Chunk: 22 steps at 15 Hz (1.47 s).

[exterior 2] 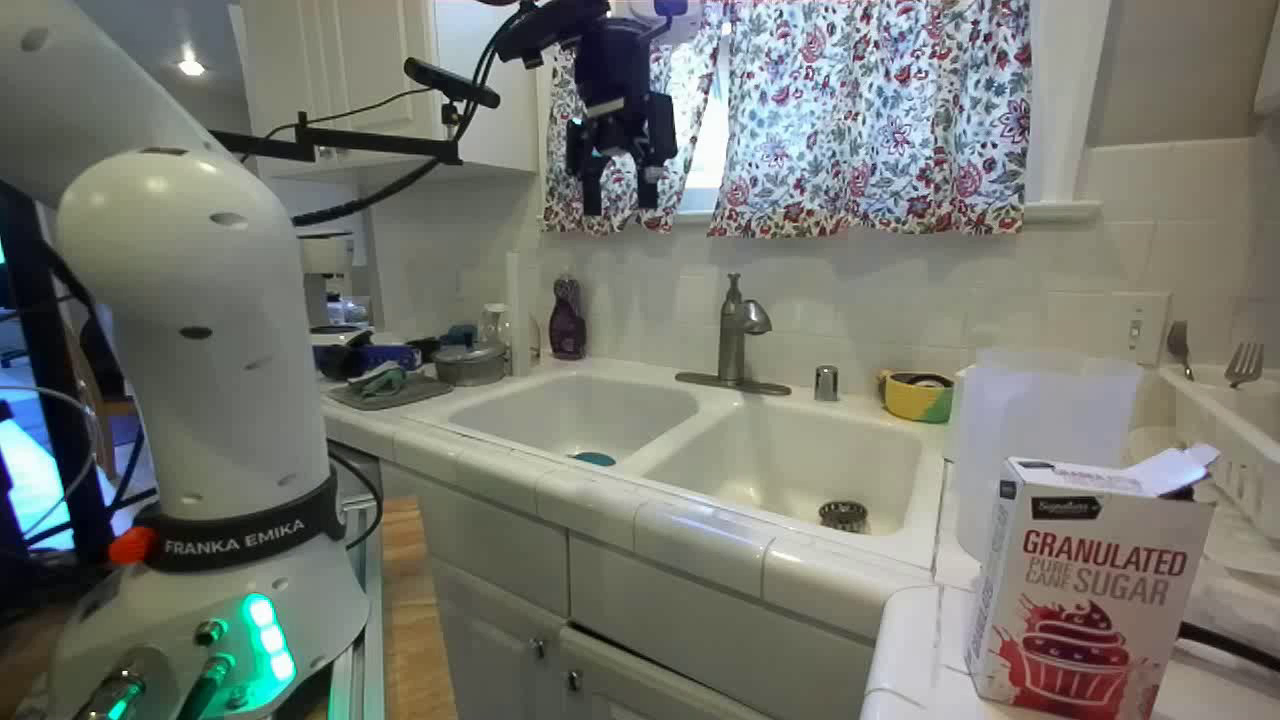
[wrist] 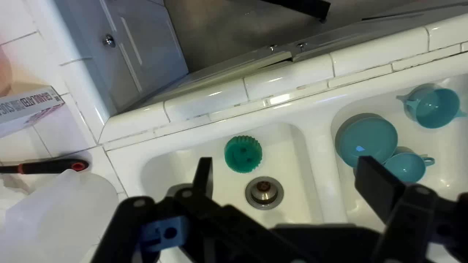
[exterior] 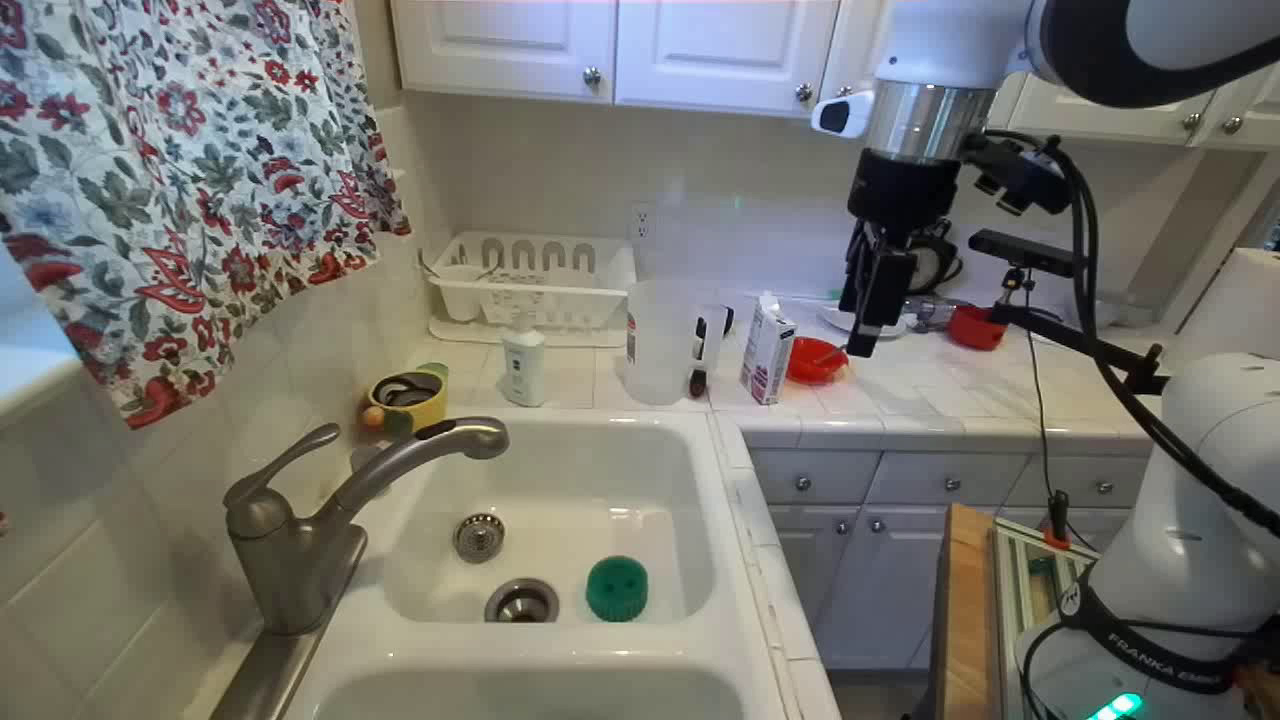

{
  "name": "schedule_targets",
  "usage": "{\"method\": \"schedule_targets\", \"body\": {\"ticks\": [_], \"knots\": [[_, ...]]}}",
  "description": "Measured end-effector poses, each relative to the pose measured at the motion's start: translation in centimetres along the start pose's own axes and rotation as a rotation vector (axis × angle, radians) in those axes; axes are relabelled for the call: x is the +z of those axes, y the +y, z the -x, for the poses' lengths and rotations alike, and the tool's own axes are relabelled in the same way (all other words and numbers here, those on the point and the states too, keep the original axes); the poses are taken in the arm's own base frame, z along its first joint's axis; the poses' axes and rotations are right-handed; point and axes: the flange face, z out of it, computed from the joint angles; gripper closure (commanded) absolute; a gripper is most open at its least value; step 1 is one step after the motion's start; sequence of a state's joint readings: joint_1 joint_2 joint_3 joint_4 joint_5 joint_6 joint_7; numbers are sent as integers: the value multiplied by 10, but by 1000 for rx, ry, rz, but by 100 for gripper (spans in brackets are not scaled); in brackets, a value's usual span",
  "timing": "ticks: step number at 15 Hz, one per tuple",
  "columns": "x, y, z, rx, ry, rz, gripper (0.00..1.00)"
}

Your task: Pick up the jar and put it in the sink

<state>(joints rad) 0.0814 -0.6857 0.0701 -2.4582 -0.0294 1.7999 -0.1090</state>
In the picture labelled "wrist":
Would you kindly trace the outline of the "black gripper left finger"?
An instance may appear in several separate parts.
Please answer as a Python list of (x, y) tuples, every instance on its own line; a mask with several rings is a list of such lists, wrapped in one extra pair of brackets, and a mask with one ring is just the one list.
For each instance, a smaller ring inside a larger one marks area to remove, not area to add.
[(272, 232), (213, 201), (212, 182), (212, 159), (200, 157), (193, 180), (171, 186), (162, 199), (122, 199), (90, 263), (156, 263), (171, 248), (191, 263), (269, 263)]

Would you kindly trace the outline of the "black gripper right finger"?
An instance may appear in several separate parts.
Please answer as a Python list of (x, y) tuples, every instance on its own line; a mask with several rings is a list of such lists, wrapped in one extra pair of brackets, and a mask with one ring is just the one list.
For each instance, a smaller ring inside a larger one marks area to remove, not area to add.
[(468, 263), (468, 192), (454, 199), (422, 183), (405, 183), (371, 156), (361, 156), (355, 189), (384, 223), (372, 263), (427, 263), (431, 242)]

